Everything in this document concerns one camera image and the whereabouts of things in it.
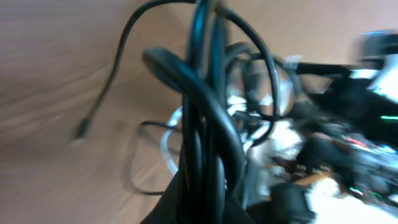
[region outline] cable connector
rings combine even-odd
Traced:
[[[75,139],[83,139],[90,127],[91,119],[85,118],[83,119],[80,124],[79,128],[77,129]]]

